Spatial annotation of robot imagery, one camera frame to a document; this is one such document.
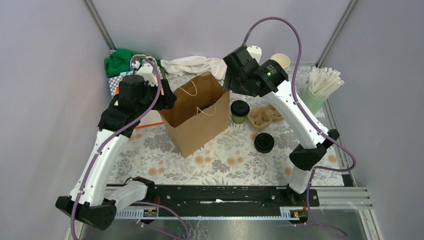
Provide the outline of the black cup lid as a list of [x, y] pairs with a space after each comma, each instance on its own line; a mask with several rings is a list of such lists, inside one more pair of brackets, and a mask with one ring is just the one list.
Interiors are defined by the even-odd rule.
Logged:
[[243, 100], [235, 100], [230, 105], [230, 111], [233, 116], [246, 117], [250, 112], [250, 106]]
[[197, 107], [197, 109], [199, 110], [199, 111], [204, 111], [205, 109], [207, 109], [207, 108], [209, 108], [211, 105], [203, 105], [203, 106], [199, 106], [199, 107]]

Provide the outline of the green paper cup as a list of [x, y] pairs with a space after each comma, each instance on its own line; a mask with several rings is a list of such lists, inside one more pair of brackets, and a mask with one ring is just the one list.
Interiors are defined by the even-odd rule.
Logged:
[[246, 119], [247, 119], [247, 115], [244, 115], [244, 116], [237, 116], [234, 114], [231, 115], [232, 122], [237, 125], [243, 124], [246, 121]]

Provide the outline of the brown pulp cup carrier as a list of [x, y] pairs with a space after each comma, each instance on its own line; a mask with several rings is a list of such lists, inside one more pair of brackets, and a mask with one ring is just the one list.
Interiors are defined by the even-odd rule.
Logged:
[[273, 122], [282, 121], [283, 116], [271, 105], [259, 106], [249, 111], [247, 115], [248, 123], [255, 130], [263, 130]]

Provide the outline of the brown paper bag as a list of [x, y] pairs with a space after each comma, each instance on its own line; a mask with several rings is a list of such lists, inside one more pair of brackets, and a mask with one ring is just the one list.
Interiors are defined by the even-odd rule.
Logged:
[[[174, 92], [172, 109], [159, 111], [168, 136], [187, 158], [229, 126], [230, 93], [210, 72], [204, 72]], [[200, 111], [197, 107], [210, 105]]]

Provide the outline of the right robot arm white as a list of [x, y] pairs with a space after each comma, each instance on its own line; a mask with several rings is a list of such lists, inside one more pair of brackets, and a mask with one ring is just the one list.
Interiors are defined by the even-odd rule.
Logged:
[[332, 142], [322, 134], [337, 139], [337, 130], [322, 125], [292, 90], [293, 79], [287, 74], [289, 58], [276, 53], [263, 64], [259, 64], [262, 50], [257, 46], [240, 46], [227, 56], [223, 88], [233, 93], [264, 98], [292, 128], [299, 145], [289, 155], [294, 165], [289, 181], [287, 201], [293, 206], [306, 199], [313, 167], [325, 156]]

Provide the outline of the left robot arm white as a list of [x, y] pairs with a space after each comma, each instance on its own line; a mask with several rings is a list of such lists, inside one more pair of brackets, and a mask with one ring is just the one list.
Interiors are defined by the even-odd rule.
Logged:
[[55, 206], [69, 216], [99, 230], [106, 230], [116, 213], [135, 202], [148, 206], [156, 199], [155, 183], [143, 177], [106, 193], [109, 175], [121, 146], [149, 111], [170, 110], [177, 97], [167, 79], [150, 85], [140, 75], [127, 75], [118, 85], [118, 94], [102, 112], [95, 144], [80, 179], [69, 195], [59, 196]]

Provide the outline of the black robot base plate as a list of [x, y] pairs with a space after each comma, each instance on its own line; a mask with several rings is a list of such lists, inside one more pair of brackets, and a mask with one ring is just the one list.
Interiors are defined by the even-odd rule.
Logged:
[[152, 180], [131, 180], [148, 186], [141, 206], [152, 203], [158, 217], [279, 217], [281, 209], [304, 212], [320, 205], [315, 189], [298, 194], [286, 186], [156, 185]]

